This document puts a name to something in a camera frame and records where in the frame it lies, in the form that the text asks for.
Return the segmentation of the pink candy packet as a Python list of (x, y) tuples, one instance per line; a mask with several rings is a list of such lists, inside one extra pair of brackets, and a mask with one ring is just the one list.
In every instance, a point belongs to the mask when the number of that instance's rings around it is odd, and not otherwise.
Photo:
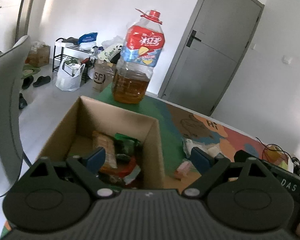
[(182, 180), (183, 178), (186, 178), (192, 168), (192, 163), (189, 160), (184, 160), (174, 171), (175, 179)]

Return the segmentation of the long biscuit packet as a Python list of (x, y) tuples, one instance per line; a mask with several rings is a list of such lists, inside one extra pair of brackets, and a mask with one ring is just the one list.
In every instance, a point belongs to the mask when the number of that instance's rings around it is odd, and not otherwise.
[(98, 147), (102, 147), (105, 149), (106, 159), (103, 167), (117, 168), (113, 138), (104, 133), (93, 131), (92, 139), (93, 139), (93, 149), (97, 149)]

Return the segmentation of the red small snack packet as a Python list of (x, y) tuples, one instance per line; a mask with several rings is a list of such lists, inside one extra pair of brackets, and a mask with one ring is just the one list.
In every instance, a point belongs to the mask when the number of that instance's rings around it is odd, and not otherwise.
[(130, 187), (141, 173), (136, 158), (131, 157), (129, 162), (117, 164), (117, 168), (103, 166), (98, 177), (105, 183), (121, 187)]

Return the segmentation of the dark green snack packet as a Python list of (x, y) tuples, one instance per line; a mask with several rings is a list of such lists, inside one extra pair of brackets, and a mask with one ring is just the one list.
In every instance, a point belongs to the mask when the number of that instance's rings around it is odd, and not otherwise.
[(124, 134), (115, 134), (114, 147), (116, 162), (120, 165), (128, 164), (133, 157), (138, 160), (142, 156), (141, 142)]

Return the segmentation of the white long snack packet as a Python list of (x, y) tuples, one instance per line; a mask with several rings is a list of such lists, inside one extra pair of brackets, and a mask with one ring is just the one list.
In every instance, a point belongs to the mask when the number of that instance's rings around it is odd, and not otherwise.
[(222, 154), (220, 148), (217, 147), (217, 146), (212, 146), (211, 148), (209, 148), (209, 149), (207, 150), (207, 152), (208, 152), (209, 156), (211, 156), (211, 157), (213, 157), (213, 158), (215, 158), (215, 157), (217, 157), (217, 156), (223, 157), (223, 154)]

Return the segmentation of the open cardboard box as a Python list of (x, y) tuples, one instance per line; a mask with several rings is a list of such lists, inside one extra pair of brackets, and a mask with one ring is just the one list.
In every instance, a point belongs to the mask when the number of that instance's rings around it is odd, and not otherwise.
[(112, 183), (142, 189), (164, 187), (158, 120), (85, 96), (70, 107), (39, 156), (64, 161), (74, 155), (86, 157), (99, 147), (106, 150), (100, 171)]

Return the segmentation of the small yellow box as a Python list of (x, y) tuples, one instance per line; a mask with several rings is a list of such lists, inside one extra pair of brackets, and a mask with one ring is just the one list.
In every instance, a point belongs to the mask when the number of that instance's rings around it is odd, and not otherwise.
[(266, 145), (262, 152), (262, 159), (281, 168), (288, 168), (288, 157), (278, 146)]

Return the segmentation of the colourful cartoon table mat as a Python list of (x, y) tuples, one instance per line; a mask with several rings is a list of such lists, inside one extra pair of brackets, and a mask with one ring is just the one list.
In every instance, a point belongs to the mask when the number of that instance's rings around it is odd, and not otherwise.
[[(140, 143), (141, 177), (107, 184), (93, 132)], [(6, 239), (294, 239), (296, 178), (265, 165), (259, 143), (145, 98), (79, 97), (6, 194)]]

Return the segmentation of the grey chair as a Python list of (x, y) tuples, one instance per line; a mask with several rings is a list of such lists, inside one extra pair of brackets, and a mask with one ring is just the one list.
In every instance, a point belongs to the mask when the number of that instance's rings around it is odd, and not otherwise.
[(17, 182), (23, 164), (19, 92), (30, 47), (30, 37), (25, 35), (13, 48), (0, 54), (0, 197)]

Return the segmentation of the white plastic bag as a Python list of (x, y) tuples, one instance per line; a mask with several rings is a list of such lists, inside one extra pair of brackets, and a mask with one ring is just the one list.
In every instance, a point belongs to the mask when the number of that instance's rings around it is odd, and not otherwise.
[(57, 73), (56, 87), (62, 91), (73, 92), (81, 86), (85, 63), (66, 57), (62, 60)]

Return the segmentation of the SF cardboard box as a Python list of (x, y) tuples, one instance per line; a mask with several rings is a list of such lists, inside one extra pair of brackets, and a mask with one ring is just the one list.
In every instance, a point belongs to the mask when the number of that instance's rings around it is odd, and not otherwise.
[(115, 75), (116, 64), (107, 61), (97, 61), (94, 64), (93, 88), (102, 92), (112, 81)]

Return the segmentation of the black slipper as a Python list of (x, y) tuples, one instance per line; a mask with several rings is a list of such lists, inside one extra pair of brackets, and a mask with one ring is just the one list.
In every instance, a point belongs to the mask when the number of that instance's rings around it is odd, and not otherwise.
[(50, 81), (51, 81), (50, 76), (40, 76), (38, 77), (37, 81), (33, 83), (33, 87), (34, 88), (41, 87), (45, 84), (50, 83)]
[(33, 83), (33, 81), (34, 81), (34, 77), (32, 75), (23, 79), (23, 84), (21, 86), (22, 90), (28, 89), (30, 85)]

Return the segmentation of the green floor mat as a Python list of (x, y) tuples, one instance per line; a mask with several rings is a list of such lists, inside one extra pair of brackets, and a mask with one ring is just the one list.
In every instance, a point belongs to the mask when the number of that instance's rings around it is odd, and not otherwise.
[(22, 70), (22, 76), (21, 76), (21, 79), (25, 79), (29, 76), (33, 76), (33, 75), (36, 75), (40, 72), (40, 67), (34, 67), (30, 64), (25, 64), (23, 66), (23, 70)]

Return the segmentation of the brown box on floor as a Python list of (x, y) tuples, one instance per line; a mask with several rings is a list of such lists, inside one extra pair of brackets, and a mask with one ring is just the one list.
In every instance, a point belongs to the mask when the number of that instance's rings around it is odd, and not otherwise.
[(26, 63), (32, 65), (33, 67), (42, 67), (48, 65), (50, 61), (50, 46), (44, 45), (38, 48), (37, 51), (31, 51), (28, 54)]

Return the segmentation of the black shoe rack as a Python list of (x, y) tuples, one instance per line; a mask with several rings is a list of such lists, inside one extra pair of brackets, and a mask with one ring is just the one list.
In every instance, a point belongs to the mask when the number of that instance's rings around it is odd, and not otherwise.
[(90, 79), (89, 71), (92, 70), (96, 59), (92, 58), (94, 52), (98, 52), (98, 47), (83, 49), (78, 44), (63, 42), (64, 38), (55, 40), (52, 57), (52, 72), (57, 72), (64, 59), (86, 63), (82, 74), (82, 81), (87, 83)]

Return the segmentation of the blue bag on rack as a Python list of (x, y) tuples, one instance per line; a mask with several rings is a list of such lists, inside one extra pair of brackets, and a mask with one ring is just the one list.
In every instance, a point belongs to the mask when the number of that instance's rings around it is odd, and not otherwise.
[(89, 42), (95, 42), (96, 38), (97, 38), (98, 33), (88, 33), (88, 34), (84, 34), (82, 35), (79, 39), (78, 39), (78, 44), (82, 44), (82, 43), (89, 43)]

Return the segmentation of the large cooking oil bottle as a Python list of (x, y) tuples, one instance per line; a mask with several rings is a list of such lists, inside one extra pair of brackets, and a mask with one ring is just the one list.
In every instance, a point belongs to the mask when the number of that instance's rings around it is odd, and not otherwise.
[(127, 31), (112, 81), (115, 101), (138, 104), (145, 96), (154, 67), (165, 44), (160, 12), (142, 12)]

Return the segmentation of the grey door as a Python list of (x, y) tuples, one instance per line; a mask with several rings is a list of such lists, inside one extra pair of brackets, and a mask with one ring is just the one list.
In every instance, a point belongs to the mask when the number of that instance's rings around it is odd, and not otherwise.
[[(257, 0), (203, 0), (160, 97), (211, 115), (241, 64), (262, 10)], [(192, 30), (201, 42), (187, 47)]]

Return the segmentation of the white wall switch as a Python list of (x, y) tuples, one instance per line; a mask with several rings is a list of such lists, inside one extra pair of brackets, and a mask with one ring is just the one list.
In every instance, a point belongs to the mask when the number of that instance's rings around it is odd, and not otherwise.
[(291, 64), (292, 59), (293, 59), (292, 57), (284, 55), (283, 58), (282, 58), (282, 62), (284, 64)]

